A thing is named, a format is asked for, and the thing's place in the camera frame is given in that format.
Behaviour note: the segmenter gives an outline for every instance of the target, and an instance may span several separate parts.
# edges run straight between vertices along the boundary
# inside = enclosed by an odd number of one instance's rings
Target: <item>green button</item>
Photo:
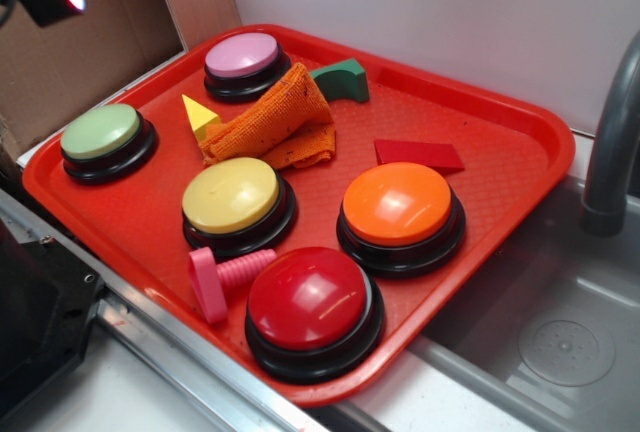
[[[97,107],[69,124],[62,134],[62,150],[72,159],[95,159],[125,144],[139,126],[138,114],[130,105]]]

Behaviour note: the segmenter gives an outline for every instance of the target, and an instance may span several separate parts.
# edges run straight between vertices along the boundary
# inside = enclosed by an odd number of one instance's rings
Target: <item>plastic tray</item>
[[[285,170],[300,207],[292,234],[278,252],[322,245],[339,248],[335,224],[349,183],[376,165],[374,139],[453,144],[465,170],[447,175],[467,214],[458,255],[430,275],[377,280],[386,331],[376,351],[351,373],[313,386],[267,376],[245,343],[248,287],[227,296],[229,319],[204,320],[188,280],[181,198],[203,169],[182,94],[228,121],[247,104],[222,104],[203,86],[204,56],[220,40],[263,31],[292,61],[310,70],[356,58],[367,71],[371,100],[331,103],[337,126],[334,160]],[[145,79],[114,102],[137,108],[156,127],[155,156],[135,174],[111,184],[82,186],[62,168],[60,137],[47,142],[24,173],[26,189],[105,263],[277,391],[302,407],[321,406],[360,390],[383,372],[439,308],[565,176],[574,155],[567,125],[547,110],[273,25],[242,27],[215,37]]]

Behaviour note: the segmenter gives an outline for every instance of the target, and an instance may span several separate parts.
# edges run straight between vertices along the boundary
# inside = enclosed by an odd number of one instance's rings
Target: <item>red button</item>
[[[313,350],[337,342],[355,328],[367,303],[360,267],[324,247],[281,255],[257,277],[249,315],[260,334],[288,350]]]

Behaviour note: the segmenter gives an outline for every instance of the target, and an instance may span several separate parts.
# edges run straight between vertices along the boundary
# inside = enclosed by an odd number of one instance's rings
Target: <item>faucet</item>
[[[580,209],[585,232],[610,237],[622,230],[627,193],[640,196],[639,139],[640,32],[622,57],[598,124]]]

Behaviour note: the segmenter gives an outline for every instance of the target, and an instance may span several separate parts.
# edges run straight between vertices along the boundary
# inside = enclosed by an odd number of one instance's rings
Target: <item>sink drain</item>
[[[534,317],[520,332],[520,356],[539,377],[578,387],[603,377],[615,347],[602,325],[579,312],[551,311]]]

